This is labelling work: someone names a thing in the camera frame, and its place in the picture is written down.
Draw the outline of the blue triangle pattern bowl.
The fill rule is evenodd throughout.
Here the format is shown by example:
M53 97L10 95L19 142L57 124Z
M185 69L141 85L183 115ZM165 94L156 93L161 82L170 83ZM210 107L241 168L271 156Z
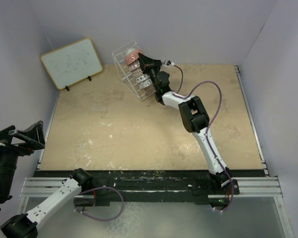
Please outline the blue triangle pattern bowl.
M139 60L135 60L134 62L132 62L131 64L128 65L129 71L134 71L137 68L141 68L140 62Z

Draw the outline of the grey medallion pattern bowl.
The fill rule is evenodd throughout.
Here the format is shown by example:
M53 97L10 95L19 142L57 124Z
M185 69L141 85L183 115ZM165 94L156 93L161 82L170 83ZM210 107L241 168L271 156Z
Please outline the grey medallion pattern bowl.
M134 61L136 61L139 58L138 53L143 53L143 51L139 48L130 48L125 52L125 63L126 65L130 65Z

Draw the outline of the red diamond dot bowl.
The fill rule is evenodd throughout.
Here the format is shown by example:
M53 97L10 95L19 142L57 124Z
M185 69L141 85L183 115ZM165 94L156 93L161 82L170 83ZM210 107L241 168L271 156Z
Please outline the red diamond dot bowl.
M143 74L143 75L141 75L141 76L139 76L139 77L136 78L136 82L138 84L141 84L143 82L146 82L148 84L151 84L151 79L150 79L149 75Z

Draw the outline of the black floral pattern bowl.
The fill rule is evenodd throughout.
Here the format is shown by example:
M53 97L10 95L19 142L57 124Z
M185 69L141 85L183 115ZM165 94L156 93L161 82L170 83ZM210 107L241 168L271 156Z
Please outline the black floral pattern bowl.
M152 85L152 81L150 79L146 79L146 80L139 83L139 88L140 89L145 89L147 87L150 87L151 85Z

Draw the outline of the white wire dish rack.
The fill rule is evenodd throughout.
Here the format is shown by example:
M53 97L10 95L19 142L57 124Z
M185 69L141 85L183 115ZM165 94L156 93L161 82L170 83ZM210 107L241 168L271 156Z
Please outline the white wire dish rack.
M145 89L140 89L139 84L136 82L136 78L132 76L129 71L128 65L125 63L125 52L130 48L139 48L136 41L130 41L127 44L119 47L112 52L114 64L119 75L120 81L141 101L145 100L154 93L154 87L151 85Z

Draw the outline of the brown lattice pattern bowl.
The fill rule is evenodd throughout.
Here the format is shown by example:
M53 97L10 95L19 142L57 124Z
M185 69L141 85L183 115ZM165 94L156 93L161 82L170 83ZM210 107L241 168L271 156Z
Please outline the brown lattice pattern bowl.
M142 69L141 69L140 67L138 67L138 68L132 70L131 73L132 73L132 76L133 76L134 78L138 78L138 77L143 76L143 71L142 71Z

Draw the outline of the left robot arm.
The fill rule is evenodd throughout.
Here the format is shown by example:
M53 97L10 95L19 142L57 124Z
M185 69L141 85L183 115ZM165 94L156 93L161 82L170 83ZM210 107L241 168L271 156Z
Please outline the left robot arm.
M19 157L45 148L44 123L40 120L25 130L11 125L0 131L0 204L12 198L10 190ZM71 172L52 194L27 210L29 197L21 199L19 213L0 225L0 238L35 238L45 223L69 200L92 190L92 176L82 168Z

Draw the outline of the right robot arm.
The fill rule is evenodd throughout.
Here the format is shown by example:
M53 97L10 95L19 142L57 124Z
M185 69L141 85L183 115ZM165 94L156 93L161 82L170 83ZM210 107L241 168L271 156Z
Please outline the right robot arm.
M160 60L151 59L141 53L138 55L143 73L147 74L153 83L156 101L162 105L178 109L184 128L195 137L200 145L212 180L212 191L216 194L222 194L228 189L228 184L234 187L232 175L220 156L210 131L210 127L217 117L222 104L223 95L220 87L215 82L207 80L194 86L188 95L180 95L170 88L169 74L160 70L162 66ZM218 108L212 119L210 119L201 99L193 95L199 86L206 83L216 86L219 92Z

